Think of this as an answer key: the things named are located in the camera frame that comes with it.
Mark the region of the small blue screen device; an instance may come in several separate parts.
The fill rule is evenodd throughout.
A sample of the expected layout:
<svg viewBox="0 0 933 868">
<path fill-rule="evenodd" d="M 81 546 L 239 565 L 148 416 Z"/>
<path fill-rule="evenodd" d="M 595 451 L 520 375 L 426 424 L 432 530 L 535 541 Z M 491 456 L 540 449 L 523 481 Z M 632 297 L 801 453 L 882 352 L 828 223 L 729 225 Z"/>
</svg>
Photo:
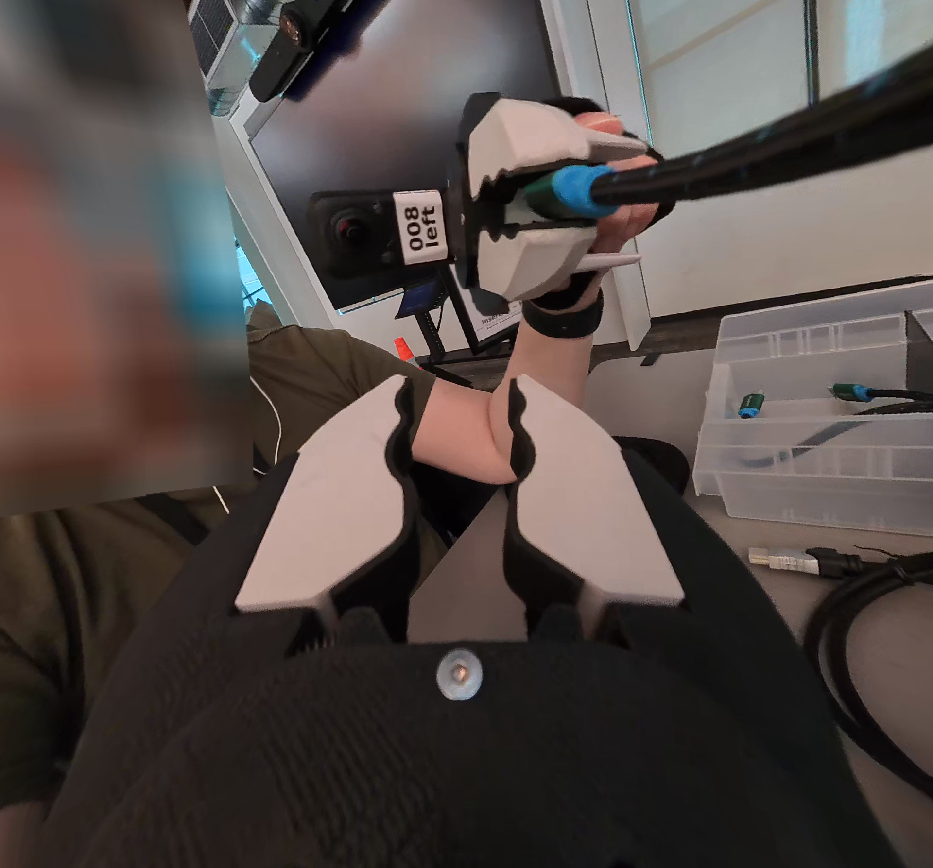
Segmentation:
<svg viewBox="0 0 933 868">
<path fill-rule="evenodd" d="M 447 297 L 448 292 L 440 279 L 419 283 L 404 291 L 395 319 L 428 315 L 443 308 Z"/>
</svg>

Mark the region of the black wristband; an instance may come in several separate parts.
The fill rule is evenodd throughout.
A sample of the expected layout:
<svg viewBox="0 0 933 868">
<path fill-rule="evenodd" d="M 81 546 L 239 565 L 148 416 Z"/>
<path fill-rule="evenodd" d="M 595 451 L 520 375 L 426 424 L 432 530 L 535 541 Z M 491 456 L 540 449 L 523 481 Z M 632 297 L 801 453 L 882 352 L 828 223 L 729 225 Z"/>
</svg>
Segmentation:
<svg viewBox="0 0 933 868">
<path fill-rule="evenodd" d="M 521 302 L 523 321 L 534 332 L 549 339 L 574 340 L 589 338 L 598 330 L 604 313 L 604 296 L 599 291 L 587 307 L 575 311 L 547 310 L 527 300 Z"/>
</svg>

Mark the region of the clear plastic compartment bin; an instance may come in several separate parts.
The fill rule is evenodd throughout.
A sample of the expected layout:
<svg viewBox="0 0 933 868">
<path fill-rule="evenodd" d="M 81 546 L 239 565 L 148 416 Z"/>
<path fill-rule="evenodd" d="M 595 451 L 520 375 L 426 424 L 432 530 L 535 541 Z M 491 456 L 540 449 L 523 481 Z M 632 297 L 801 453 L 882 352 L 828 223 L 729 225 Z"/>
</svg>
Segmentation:
<svg viewBox="0 0 933 868">
<path fill-rule="evenodd" d="M 931 394 L 905 387 L 905 311 L 928 309 L 930 280 L 724 317 L 696 493 L 731 517 L 931 536 Z"/>
</svg>

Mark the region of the large gridded window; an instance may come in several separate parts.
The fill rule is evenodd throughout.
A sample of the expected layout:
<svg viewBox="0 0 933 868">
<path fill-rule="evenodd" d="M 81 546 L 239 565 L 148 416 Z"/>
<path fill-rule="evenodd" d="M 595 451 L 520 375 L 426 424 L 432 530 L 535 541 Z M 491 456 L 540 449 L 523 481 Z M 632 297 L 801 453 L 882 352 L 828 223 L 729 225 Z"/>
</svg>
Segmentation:
<svg viewBox="0 0 933 868">
<path fill-rule="evenodd" d="M 931 46 L 931 0 L 629 0 L 652 126 L 745 126 Z"/>
</svg>

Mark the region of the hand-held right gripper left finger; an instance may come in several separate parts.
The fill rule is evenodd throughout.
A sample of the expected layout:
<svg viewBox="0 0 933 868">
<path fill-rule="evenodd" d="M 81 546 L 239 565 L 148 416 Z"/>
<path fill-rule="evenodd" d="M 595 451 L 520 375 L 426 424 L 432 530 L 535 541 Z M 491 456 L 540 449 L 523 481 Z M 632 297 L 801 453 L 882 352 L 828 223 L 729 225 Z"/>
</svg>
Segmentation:
<svg viewBox="0 0 933 868">
<path fill-rule="evenodd" d="M 374 610 L 406 641 L 419 579 L 419 497 L 411 478 L 414 382 L 394 374 L 298 451 L 234 602 L 241 614 L 313 611 L 335 635 Z"/>
</svg>

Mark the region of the person in olive shirt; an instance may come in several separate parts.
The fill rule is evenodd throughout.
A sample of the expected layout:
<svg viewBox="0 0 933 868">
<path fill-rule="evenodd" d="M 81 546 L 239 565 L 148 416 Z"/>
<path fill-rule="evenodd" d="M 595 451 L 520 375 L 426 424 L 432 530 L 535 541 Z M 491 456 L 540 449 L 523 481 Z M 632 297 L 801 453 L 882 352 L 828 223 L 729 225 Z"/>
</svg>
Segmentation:
<svg viewBox="0 0 933 868">
<path fill-rule="evenodd" d="M 254 443 L 272 464 L 344 408 L 412 370 L 415 422 L 434 378 L 341 330 L 248 333 Z M 1 521 L 1 804 L 59 787 L 90 707 L 193 544 L 139 501 Z"/>
</svg>

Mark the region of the person's left forearm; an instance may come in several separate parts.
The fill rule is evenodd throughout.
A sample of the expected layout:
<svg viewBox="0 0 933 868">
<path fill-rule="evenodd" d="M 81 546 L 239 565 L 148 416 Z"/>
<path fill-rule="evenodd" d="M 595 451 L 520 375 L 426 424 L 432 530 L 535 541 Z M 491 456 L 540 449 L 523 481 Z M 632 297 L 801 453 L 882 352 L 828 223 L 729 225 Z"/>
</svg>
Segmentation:
<svg viewBox="0 0 933 868">
<path fill-rule="evenodd" d="M 592 336 L 550 338 L 521 323 L 505 375 L 493 392 L 434 382 L 415 432 L 414 460 L 491 486 L 514 482 L 508 424 L 511 380 L 527 375 L 580 408 L 591 349 Z"/>
</svg>

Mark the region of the white ceiling vent unit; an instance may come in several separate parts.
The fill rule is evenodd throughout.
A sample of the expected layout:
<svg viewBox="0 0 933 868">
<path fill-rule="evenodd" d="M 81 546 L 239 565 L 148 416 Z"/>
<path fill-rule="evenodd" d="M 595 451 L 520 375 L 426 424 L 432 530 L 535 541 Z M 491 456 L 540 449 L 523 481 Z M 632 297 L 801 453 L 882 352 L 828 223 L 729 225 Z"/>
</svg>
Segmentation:
<svg viewBox="0 0 933 868">
<path fill-rule="evenodd" d="M 257 61 L 242 0 L 191 0 L 188 17 L 211 114 L 228 116 Z"/>
</svg>

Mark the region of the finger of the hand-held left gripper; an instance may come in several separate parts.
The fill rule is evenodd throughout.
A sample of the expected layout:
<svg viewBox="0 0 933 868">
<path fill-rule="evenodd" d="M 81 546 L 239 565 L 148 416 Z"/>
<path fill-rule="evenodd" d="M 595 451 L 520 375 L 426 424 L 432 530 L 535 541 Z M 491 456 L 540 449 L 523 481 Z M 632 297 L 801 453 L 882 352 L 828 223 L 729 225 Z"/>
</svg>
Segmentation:
<svg viewBox="0 0 933 868">
<path fill-rule="evenodd" d="M 638 264 L 638 254 L 594 253 L 593 225 L 526 225 L 478 234 L 476 287 L 507 302 L 537 298 L 573 275 Z"/>
<path fill-rule="evenodd" d="M 647 153 L 647 142 L 626 135 L 622 121 L 603 112 L 577 116 L 538 102 L 497 101 L 468 135 L 470 190 L 504 177 L 566 164 L 600 164 Z"/>
</svg>

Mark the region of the large black tv monitor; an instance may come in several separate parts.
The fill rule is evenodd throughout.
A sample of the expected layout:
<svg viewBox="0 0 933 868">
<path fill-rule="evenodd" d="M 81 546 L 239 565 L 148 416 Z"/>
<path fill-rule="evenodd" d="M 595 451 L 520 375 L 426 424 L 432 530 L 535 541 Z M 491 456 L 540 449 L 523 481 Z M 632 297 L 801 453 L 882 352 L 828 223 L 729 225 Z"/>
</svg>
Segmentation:
<svg viewBox="0 0 933 868">
<path fill-rule="evenodd" d="M 442 189 L 471 94 L 558 91 L 539 0 L 355 0 L 252 145 L 311 258 L 313 195 Z"/>
</svg>

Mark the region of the black wheeled tv stand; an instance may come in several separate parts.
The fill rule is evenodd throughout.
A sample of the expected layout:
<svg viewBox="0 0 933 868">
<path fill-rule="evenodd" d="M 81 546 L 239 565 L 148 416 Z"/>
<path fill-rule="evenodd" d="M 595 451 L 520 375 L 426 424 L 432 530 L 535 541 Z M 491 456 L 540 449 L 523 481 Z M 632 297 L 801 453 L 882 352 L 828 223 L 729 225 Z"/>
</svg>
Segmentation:
<svg viewBox="0 0 933 868">
<path fill-rule="evenodd" d="M 436 276 L 434 279 L 440 279 L 446 287 L 442 278 Z M 435 377 L 453 385 L 457 385 L 463 388 L 473 388 L 474 384 L 470 380 L 440 367 L 440 364 L 446 360 L 447 356 L 446 348 L 444 347 L 439 333 L 439 324 L 442 320 L 444 307 L 445 304 L 443 308 L 436 309 L 430 312 L 428 315 L 419 315 L 414 317 L 422 333 L 422 336 L 426 341 L 427 347 L 427 361 L 422 365 L 422 368 L 433 374 Z"/>
</svg>

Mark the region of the black video conference bar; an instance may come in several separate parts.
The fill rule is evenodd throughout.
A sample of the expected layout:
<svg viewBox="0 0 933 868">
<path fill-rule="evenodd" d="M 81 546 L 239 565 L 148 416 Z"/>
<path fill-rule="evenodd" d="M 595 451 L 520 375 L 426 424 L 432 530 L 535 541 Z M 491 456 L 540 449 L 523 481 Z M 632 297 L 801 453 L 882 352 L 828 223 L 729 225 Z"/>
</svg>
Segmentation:
<svg viewBox="0 0 933 868">
<path fill-rule="evenodd" d="M 257 102 L 270 102 L 286 92 L 354 1 L 292 0 L 284 4 L 277 33 L 249 81 Z"/>
</svg>

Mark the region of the person's left hand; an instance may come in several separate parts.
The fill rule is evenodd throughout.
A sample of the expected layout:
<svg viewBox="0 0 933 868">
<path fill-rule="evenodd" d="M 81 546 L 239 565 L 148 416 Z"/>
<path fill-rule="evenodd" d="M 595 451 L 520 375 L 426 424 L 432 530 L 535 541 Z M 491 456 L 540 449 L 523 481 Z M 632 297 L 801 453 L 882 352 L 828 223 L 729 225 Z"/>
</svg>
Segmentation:
<svg viewBox="0 0 933 868">
<path fill-rule="evenodd" d="M 612 114 L 600 112 L 596 104 L 584 98 L 568 98 L 563 105 L 570 108 L 578 125 L 610 134 L 629 136 L 622 121 Z M 651 146 L 644 153 L 632 158 L 612 161 L 610 165 L 616 171 L 635 170 L 657 164 L 662 156 Z M 618 254 L 625 244 L 644 232 L 655 220 L 659 204 L 621 206 L 611 216 L 601 219 L 597 224 L 597 236 L 590 248 L 592 254 Z M 558 311 L 570 313 L 583 310 L 598 301 L 602 279 L 607 270 L 591 271 L 575 275 L 568 279 L 565 286 L 555 291 L 551 297 L 560 299 Z"/>
</svg>

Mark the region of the black divider panel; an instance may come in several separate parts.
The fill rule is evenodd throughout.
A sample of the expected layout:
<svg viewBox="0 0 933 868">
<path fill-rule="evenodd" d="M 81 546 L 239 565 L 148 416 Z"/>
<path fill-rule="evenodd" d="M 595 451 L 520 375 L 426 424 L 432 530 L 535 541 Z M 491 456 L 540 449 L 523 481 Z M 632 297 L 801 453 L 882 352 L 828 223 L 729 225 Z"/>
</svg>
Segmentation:
<svg viewBox="0 0 933 868">
<path fill-rule="evenodd" d="M 905 311 L 905 387 L 932 394 L 932 309 Z"/>
</svg>

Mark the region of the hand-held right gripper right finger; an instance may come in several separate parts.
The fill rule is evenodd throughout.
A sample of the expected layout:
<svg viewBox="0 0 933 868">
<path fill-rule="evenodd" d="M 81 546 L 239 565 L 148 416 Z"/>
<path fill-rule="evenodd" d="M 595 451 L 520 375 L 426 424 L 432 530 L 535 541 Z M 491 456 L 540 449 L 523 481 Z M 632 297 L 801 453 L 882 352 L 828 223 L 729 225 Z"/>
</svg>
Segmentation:
<svg viewBox="0 0 933 868">
<path fill-rule="evenodd" d="M 509 384 L 515 483 L 506 582 L 528 630 L 554 606 L 595 638 L 613 606 L 677 608 L 685 594 L 619 445 L 579 408 L 521 375 Z"/>
</svg>

